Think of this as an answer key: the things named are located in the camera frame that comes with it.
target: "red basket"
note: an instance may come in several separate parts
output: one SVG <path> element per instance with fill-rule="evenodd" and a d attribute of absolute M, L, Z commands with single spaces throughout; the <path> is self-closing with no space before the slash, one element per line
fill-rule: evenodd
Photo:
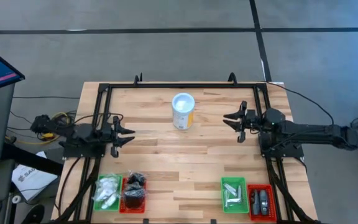
<path fill-rule="evenodd" d="M 125 185 L 128 181 L 127 177 L 124 177 L 122 179 L 122 188 L 121 188 L 121 195 L 124 192 Z M 124 197 L 121 197 L 120 204 L 119 204 L 119 213 L 144 213 L 146 207 L 146 200 L 144 200 L 144 203 L 139 208 L 127 208 L 125 206 Z"/>
<path fill-rule="evenodd" d="M 253 215 L 252 214 L 252 204 L 251 204 L 251 194 L 253 190 L 266 190 L 268 195 L 268 205 L 269 211 L 268 215 Z M 276 207 L 273 199 L 273 188 L 270 184 L 249 184 L 247 185 L 248 191 L 248 201 L 249 201 L 249 216 L 250 219 L 254 222 L 276 222 Z"/>

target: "green basket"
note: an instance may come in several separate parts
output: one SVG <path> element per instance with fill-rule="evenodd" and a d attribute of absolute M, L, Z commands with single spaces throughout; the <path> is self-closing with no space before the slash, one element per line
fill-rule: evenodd
<path fill-rule="evenodd" d="M 223 184 L 229 184 L 233 188 L 238 189 L 241 186 L 241 203 L 229 203 L 227 207 L 225 207 L 225 196 L 224 191 L 225 187 Z M 249 204 L 248 204 L 248 193 L 247 193 L 247 184 L 246 179 L 243 177 L 222 177 L 221 180 L 221 191 L 222 191 L 222 207 L 224 213 L 249 213 Z M 229 199 L 237 198 L 233 196 L 233 194 L 229 193 Z"/>
<path fill-rule="evenodd" d="M 104 176 L 106 176 L 106 175 L 99 175 L 98 180 L 102 179 Z M 117 192 L 120 194 L 121 187 L 122 187 L 122 175 L 117 175 L 117 176 L 119 178 Z M 93 210 L 115 212 L 115 211 L 119 210 L 119 203 L 120 203 L 120 200 L 119 200 L 119 198 L 117 198 L 117 200 L 114 202 L 114 204 L 112 204 L 110 207 L 108 207 L 107 209 L 102 209 L 102 204 L 103 204 L 102 202 L 94 202 Z"/>

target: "yellow cable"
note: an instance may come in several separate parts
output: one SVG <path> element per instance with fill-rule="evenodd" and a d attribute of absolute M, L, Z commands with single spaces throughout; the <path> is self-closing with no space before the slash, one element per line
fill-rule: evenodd
<path fill-rule="evenodd" d="M 64 113 L 64 112 L 59 112 L 59 113 L 53 115 L 53 116 L 52 116 L 52 119 L 54 119 L 56 116 L 58 116 L 58 115 L 60 115 L 60 114 L 63 114 L 64 116 L 66 116 L 66 118 L 68 118 L 68 115 L 67 115 L 66 113 Z M 26 142 L 26 141 L 21 141 L 21 140 L 17 140 L 17 142 L 22 143 L 22 144 L 30 144 L 30 145 L 44 145 L 44 144 L 49 144 L 49 143 L 51 143 L 51 142 L 54 142 L 54 141 L 56 141 L 58 138 L 60 138 L 60 136 L 56 136 L 54 139 L 51 139 L 51 140 L 45 141 L 45 142 Z"/>

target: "concrete floor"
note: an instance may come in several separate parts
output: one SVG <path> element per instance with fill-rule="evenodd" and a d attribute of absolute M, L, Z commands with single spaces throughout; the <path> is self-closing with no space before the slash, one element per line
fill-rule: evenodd
<path fill-rule="evenodd" d="M 261 27 L 358 27 L 357 0 L 256 0 Z M 0 30 L 253 27 L 240 0 L 0 0 Z M 264 34 L 272 80 L 312 98 L 337 124 L 358 117 L 358 32 Z M 0 35 L 0 55 L 26 80 L 16 96 L 79 96 L 85 81 L 263 80 L 254 33 Z M 288 94 L 299 123 L 328 124 L 310 102 Z M 78 100 L 14 100 L 12 111 L 32 119 L 75 110 Z M 11 117 L 10 126 L 27 127 Z M 56 145 L 22 146 L 47 150 Z M 308 177 L 319 219 L 358 223 L 358 152 L 305 145 Z M 51 211 L 53 199 L 42 200 Z M 17 223 L 28 210 L 20 205 Z"/>

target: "yellow label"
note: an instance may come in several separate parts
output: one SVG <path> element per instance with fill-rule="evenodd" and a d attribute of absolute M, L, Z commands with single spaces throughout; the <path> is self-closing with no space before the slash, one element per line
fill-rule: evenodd
<path fill-rule="evenodd" d="M 191 124 L 193 124 L 193 113 L 194 113 L 194 111 L 192 111 L 192 112 L 187 116 L 187 127 L 190 127 Z"/>

